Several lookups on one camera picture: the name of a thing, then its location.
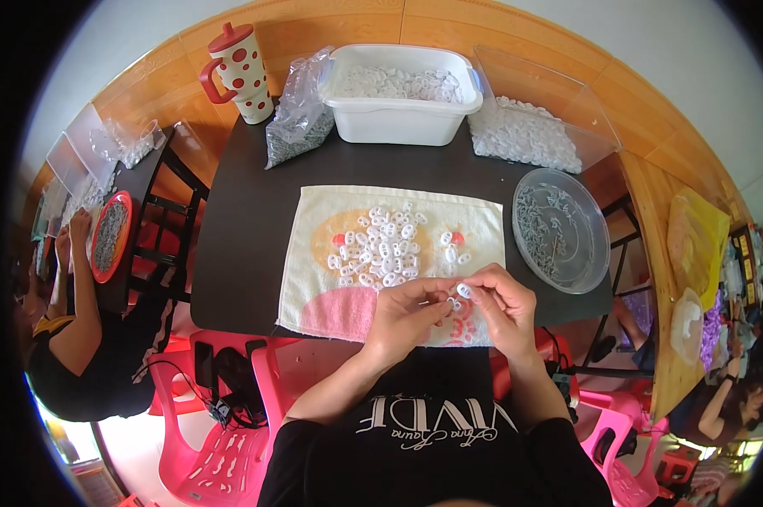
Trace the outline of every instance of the smartphone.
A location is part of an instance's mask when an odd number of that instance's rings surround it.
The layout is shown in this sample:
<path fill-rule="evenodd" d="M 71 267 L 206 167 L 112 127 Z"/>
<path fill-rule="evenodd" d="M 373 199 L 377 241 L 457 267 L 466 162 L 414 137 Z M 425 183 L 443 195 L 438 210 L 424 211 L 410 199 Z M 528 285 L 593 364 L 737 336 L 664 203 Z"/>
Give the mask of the smartphone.
<path fill-rule="evenodd" d="M 195 342 L 195 383 L 207 389 L 215 389 L 213 371 L 213 346 L 203 341 Z"/>

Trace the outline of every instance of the red lid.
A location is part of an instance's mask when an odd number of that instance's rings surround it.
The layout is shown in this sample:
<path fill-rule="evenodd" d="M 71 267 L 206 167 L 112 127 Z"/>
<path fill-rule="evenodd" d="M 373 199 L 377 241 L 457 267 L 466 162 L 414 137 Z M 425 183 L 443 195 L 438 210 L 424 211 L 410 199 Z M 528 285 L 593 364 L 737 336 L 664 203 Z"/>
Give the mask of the red lid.
<path fill-rule="evenodd" d="M 231 23 L 224 24 L 224 33 L 215 37 L 215 40 L 209 43 L 207 49 L 210 53 L 217 53 L 223 51 L 226 48 L 232 47 L 238 44 L 240 41 L 252 35 L 254 32 L 254 26 L 240 25 L 239 27 L 232 27 Z"/>

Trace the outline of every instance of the towel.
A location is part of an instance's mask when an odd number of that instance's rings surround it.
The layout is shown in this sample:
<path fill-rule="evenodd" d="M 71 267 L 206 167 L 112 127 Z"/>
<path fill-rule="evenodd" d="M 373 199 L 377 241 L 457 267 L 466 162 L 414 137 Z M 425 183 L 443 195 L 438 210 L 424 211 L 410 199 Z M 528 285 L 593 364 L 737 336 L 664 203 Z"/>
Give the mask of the towel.
<path fill-rule="evenodd" d="M 367 226 L 362 224 L 372 219 L 371 210 L 376 207 L 393 217 L 396 212 L 409 210 L 413 220 L 417 217 L 422 221 L 411 239 L 419 248 L 418 278 L 449 277 L 453 273 L 466 277 L 492 262 L 506 265 L 501 204 L 396 188 L 303 187 L 285 254 L 277 324 L 312 336 L 364 342 L 378 293 L 361 285 L 360 275 L 351 276 L 347 285 L 338 269 L 328 267 L 328 258 L 334 261 L 333 256 L 340 256 L 340 247 L 358 247 L 354 238 L 366 233 Z M 448 245 L 441 244 L 442 238 Z M 465 256 L 465 264 L 449 262 L 447 249 Z M 443 326 L 432 327 L 426 345 L 490 346 L 479 310 L 471 301 L 458 298 L 456 292 L 451 296 L 461 308 L 447 317 Z"/>

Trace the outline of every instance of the yellow plastic bag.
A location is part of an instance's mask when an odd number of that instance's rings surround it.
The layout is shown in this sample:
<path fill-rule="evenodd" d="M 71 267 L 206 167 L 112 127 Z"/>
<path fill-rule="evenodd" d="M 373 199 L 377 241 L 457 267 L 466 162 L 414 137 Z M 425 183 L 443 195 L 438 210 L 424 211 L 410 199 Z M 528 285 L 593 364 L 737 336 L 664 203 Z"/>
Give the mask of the yellow plastic bag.
<path fill-rule="evenodd" d="M 678 296 L 691 288 L 699 295 L 703 311 L 711 309 L 717 297 L 729 229 L 730 217 L 691 188 L 683 188 L 672 198 L 666 246 Z"/>

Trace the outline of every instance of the red handle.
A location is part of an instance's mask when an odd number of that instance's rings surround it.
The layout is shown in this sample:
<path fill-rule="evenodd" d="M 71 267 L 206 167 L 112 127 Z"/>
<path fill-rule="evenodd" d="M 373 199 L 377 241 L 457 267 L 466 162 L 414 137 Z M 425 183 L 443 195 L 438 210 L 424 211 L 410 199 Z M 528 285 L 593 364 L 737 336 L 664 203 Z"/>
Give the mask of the red handle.
<path fill-rule="evenodd" d="M 226 102 L 231 101 L 234 96 L 238 95 L 234 90 L 228 89 L 226 90 L 226 93 L 221 96 L 218 92 L 218 88 L 216 88 L 213 83 L 213 70 L 215 70 L 215 67 L 221 65 L 223 61 L 223 58 L 215 58 L 204 67 L 204 70 L 201 71 L 201 76 L 198 78 L 201 81 L 201 86 L 204 88 L 204 92 L 207 93 L 209 100 L 213 104 L 225 104 Z"/>

